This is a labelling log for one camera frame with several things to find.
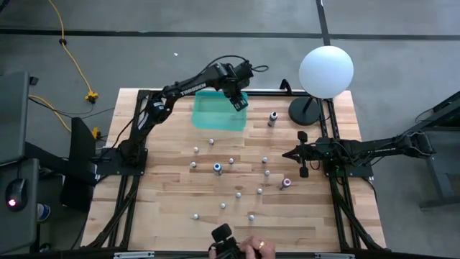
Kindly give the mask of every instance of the lamp base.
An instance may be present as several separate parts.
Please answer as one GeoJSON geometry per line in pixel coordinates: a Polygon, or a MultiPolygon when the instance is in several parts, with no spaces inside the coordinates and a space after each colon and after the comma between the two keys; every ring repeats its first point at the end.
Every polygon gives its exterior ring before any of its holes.
{"type": "Polygon", "coordinates": [[[307,105],[307,102],[311,98],[312,97],[299,97],[290,103],[288,113],[291,120],[302,126],[312,125],[318,121],[320,114],[319,106],[313,100],[309,103],[305,112],[303,112],[305,105],[307,105]]]}

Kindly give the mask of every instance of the black camera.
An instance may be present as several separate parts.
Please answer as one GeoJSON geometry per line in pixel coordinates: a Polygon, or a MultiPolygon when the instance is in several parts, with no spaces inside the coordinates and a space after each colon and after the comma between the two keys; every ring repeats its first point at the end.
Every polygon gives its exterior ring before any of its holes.
{"type": "Polygon", "coordinates": [[[229,225],[223,224],[211,232],[214,241],[212,247],[216,248],[216,259],[244,259],[244,253],[239,251],[235,237],[231,236],[229,225]]]}

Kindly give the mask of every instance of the yellow cable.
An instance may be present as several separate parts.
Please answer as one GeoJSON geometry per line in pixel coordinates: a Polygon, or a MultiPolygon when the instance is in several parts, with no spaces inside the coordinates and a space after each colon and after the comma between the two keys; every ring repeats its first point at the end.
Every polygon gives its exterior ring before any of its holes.
{"type": "MultiPolygon", "coordinates": [[[[63,19],[60,16],[58,8],[56,8],[56,6],[53,4],[53,2],[51,0],[48,0],[48,1],[51,4],[51,6],[53,7],[53,9],[56,11],[57,17],[59,18],[61,37],[64,40],[64,23],[63,23],[63,19]]],[[[88,87],[88,90],[89,90],[89,95],[94,94],[93,89],[91,89],[91,86],[89,85],[88,80],[86,80],[86,77],[83,75],[83,72],[81,71],[80,66],[77,63],[77,60],[75,60],[75,58],[72,56],[72,54],[70,54],[70,51],[66,48],[64,42],[61,42],[61,45],[63,46],[63,48],[66,51],[66,53],[69,55],[70,59],[72,59],[73,63],[75,64],[75,67],[77,67],[77,70],[80,73],[80,76],[85,81],[86,86],[88,87]]]]}
{"type": "MultiPolygon", "coordinates": [[[[35,95],[29,95],[30,98],[34,98],[34,99],[39,99],[40,101],[42,101],[44,104],[46,104],[48,107],[50,107],[51,109],[55,109],[49,102],[47,102],[45,99],[43,99],[42,97],[40,96],[35,96],[35,95]]],[[[72,130],[70,130],[69,126],[67,126],[67,124],[64,122],[63,118],[55,111],[53,111],[55,113],[55,115],[57,116],[57,118],[60,120],[60,123],[63,124],[63,126],[66,128],[66,130],[68,130],[69,132],[72,132],[72,130]]]]}

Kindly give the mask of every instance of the wooden table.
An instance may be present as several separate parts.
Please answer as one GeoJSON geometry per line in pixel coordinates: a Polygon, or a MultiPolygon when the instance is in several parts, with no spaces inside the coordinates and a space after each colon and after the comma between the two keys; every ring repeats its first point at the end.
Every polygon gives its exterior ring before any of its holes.
{"type": "MultiPolygon", "coordinates": [[[[108,146],[132,118],[137,91],[120,89],[108,146]]],[[[261,235],[274,242],[280,252],[339,251],[331,190],[322,168],[309,168],[310,177],[300,178],[299,165],[281,157],[298,144],[298,130],[308,133],[309,142],[321,136],[319,123],[301,127],[290,120],[292,100],[249,97],[244,131],[225,132],[195,128],[190,120],[194,97],[180,99],[168,120],[157,125],[147,139],[149,157],[139,185],[129,249],[204,251],[213,242],[211,231],[228,223],[237,240],[261,235]],[[271,128],[267,120],[273,111],[278,113],[278,120],[271,128]],[[215,141],[213,146],[208,143],[210,138],[215,141]],[[197,155],[195,146],[200,148],[197,155]],[[261,163],[263,157],[268,157],[267,164],[261,163]],[[229,158],[235,160],[233,165],[229,165],[229,158]],[[190,168],[192,161],[197,162],[196,168],[190,168]],[[214,175],[214,163],[222,164],[222,176],[214,175]],[[265,170],[270,170],[269,177],[264,176],[265,170]],[[293,184],[280,191],[283,178],[290,178],[293,184]],[[262,195],[257,194],[258,188],[263,189],[262,195]],[[236,199],[236,192],[241,192],[240,199],[236,199]],[[221,203],[227,208],[221,209],[221,203]],[[193,219],[195,213],[200,214],[199,220],[193,219]],[[256,217],[253,222],[248,220],[250,214],[256,217]]],[[[343,92],[334,103],[341,138],[360,140],[351,93],[343,92]]],[[[128,136],[127,130],[121,140],[128,136]]],[[[90,243],[114,213],[119,182],[119,176],[110,176],[97,185],[82,245],[90,243]]],[[[385,246],[369,184],[350,178],[350,188],[357,218],[376,242],[385,246]]],[[[349,223],[344,219],[351,244],[349,223]]]]}

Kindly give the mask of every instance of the yellow extension cord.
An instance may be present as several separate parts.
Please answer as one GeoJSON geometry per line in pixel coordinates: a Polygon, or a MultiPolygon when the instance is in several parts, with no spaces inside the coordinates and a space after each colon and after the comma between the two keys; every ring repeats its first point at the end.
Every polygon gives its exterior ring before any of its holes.
{"type": "MultiPolygon", "coordinates": [[[[63,19],[61,18],[60,16],[60,13],[58,11],[58,8],[56,8],[56,6],[53,4],[53,2],[51,0],[48,0],[49,3],[51,4],[51,6],[53,7],[53,9],[56,11],[56,14],[57,14],[57,17],[59,18],[59,23],[60,23],[60,31],[61,31],[61,37],[62,37],[62,40],[65,39],[65,35],[64,35],[64,23],[63,23],[63,19]]],[[[61,42],[61,45],[63,46],[64,50],[66,51],[66,53],[69,55],[70,59],[73,61],[73,63],[75,64],[75,67],[77,68],[78,72],[80,73],[80,76],[81,78],[83,78],[83,80],[85,81],[85,84],[86,86],[88,87],[88,95],[85,97],[86,101],[89,101],[91,102],[92,104],[94,104],[92,100],[95,100],[98,98],[98,94],[95,93],[93,91],[93,89],[91,89],[91,86],[89,85],[88,83],[88,80],[86,80],[86,77],[85,75],[83,75],[83,72],[81,71],[80,69],[80,66],[78,65],[77,63],[77,60],[75,60],[75,58],[72,56],[72,54],[70,53],[70,51],[67,49],[67,47],[65,46],[65,43],[64,42],[61,42]]]]}
{"type": "MultiPolygon", "coordinates": [[[[40,96],[35,96],[35,95],[29,95],[30,98],[33,98],[33,99],[38,99],[40,100],[41,102],[43,102],[44,104],[46,104],[48,107],[50,107],[51,109],[55,109],[48,101],[46,101],[45,99],[43,99],[42,97],[40,96]]],[[[63,118],[55,111],[52,111],[55,113],[55,115],[57,116],[57,118],[60,120],[60,123],[63,124],[64,128],[66,128],[66,130],[68,130],[69,132],[72,132],[72,130],[70,130],[69,126],[67,126],[67,124],[64,122],[63,118]]]]}

